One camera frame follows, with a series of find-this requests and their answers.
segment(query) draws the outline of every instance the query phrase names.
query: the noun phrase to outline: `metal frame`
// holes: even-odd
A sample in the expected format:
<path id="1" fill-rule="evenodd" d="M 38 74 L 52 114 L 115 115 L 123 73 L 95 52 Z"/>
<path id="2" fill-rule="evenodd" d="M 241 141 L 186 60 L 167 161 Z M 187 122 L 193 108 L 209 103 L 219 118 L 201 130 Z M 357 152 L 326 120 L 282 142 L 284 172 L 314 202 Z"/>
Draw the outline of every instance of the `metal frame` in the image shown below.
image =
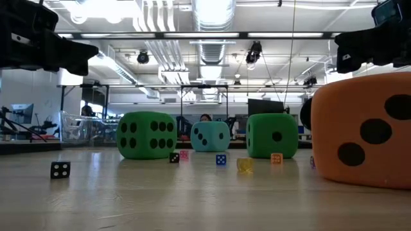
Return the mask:
<path id="1" fill-rule="evenodd" d="M 333 40 L 344 31 L 56 32 L 69 40 Z"/>
<path id="2" fill-rule="evenodd" d="M 109 96 L 110 96 L 110 85 L 88 85 L 88 84 L 84 84 L 84 85 L 57 85 L 57 87 L 61 87 L 62 89 L 62 95 L 61 95 L 61 102 L 60 102 L 60 110 L 63 111 L 64 109 L 64 98 L 66 96 L 66 88 L 67 87 L 79 87 L 79 88 L 93 88 L 93 87 L 105 87 L 106 91 L 105 91 L 105 102 L 104 102 L 104 107 L 103 107 L 103 115 L 102 115 L 102 119 L 106 119 L 107 118 L 107 112 L 109 109 Z"/>
<path id="3" fill-rule="evenodd" d="M 226 89 L 225 92 L 225 98 L 226 98 L 226 104 L 225 104 L 225 109 L 227 113 L 227 119 L 229 118 L 229 86 L 228 85 L 181 85 L 180 88 L 180 94 L 181 94 L 181 99 L 180 99 L 180 116 L 182 117 L 182 98 L 184 97 L 182 94 L 182 91 L 184 88 L 198 88 L 198 89 L 210 89 L 210 88 L 218 88 L 218 87 L 223 87 Z"/>

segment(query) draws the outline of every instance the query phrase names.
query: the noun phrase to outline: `small pink dice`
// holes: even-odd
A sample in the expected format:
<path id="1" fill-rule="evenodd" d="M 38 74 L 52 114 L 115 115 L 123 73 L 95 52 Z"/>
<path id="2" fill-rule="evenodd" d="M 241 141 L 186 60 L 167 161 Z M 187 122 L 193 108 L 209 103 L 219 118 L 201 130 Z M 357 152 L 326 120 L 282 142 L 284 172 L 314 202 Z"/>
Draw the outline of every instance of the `small pink dice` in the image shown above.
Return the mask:
<path id="1" fill-rule="evenodd" d="M 180 151 L 180 159 L 188 160 L 188 151 L 187 150 L 181 150 Z"/>

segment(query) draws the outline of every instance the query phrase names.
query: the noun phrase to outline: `small orange dice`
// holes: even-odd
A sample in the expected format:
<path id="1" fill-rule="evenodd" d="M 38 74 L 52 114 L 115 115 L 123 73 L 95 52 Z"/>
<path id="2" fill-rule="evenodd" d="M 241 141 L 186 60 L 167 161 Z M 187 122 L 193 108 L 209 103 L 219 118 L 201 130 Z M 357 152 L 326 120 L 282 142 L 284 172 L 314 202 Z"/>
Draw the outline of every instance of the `small orange dice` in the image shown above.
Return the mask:
<path id="1" fill-rule="evenodd" d="M 282 164 L 283 154 L 282 153 L 272 153 L 271 154 L 271 164 Z"/>
<path id="2" fill-rule="evenodd" d="M 254 160 L 252 158 L 238 158 L 237 169 L 241 173 L 252 173 Z"/>

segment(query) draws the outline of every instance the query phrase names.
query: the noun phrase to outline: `green foam dice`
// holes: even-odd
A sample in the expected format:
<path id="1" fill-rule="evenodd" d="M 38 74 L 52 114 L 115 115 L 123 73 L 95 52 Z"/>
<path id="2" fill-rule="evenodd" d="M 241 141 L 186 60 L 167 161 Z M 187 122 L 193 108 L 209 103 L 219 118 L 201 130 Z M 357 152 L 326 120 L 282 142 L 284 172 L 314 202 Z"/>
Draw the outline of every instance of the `green foam dice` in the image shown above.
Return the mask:
<path id="1" fill-rule="evenodd" d="M 152 160 L 168 158 L 177 143 L 173 118 L 159 112 L 130 112 L 117 128 L 117 147 L 125 158 Z"/>
<path id="2" fill-rule="evenodd" d="M 288 114 L 256 114 L 247 121 L 247 150 L 252 158 L 282 153 L 292 158 L 298 149 L 298 126 Z"/>

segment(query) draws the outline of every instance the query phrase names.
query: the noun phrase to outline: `black camera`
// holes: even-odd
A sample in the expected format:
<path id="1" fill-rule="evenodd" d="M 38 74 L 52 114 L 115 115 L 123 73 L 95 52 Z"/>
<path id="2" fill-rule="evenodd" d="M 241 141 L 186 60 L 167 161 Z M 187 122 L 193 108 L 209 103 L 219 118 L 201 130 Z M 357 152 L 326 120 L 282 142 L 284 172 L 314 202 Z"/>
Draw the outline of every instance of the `black camera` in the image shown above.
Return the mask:
<path id="1" fill-rule="evenodd" d="M 374 28 L 335 37 L 339 73 L 356 71 L 364 62 L 392 63 L 394 67 L 411 64 L 411 1 L 387 0 L 376 6 L 371 15 Z"/>
<path id="2" fill-rule="evenodd" d="M 139 64 L 147 64 L 150 59 L 148 58 L 147 51 L 140 51 L 139 56 L 137 56 L 137 62 Z"/>
<path id="3" fill-rule="evenodd" d="M 54 30 L 58 15 L 28 0 L 0 1 L 0 68 L 57 72 L 86 76 L 88 60 L 98 48 L 69 41 Z"/>

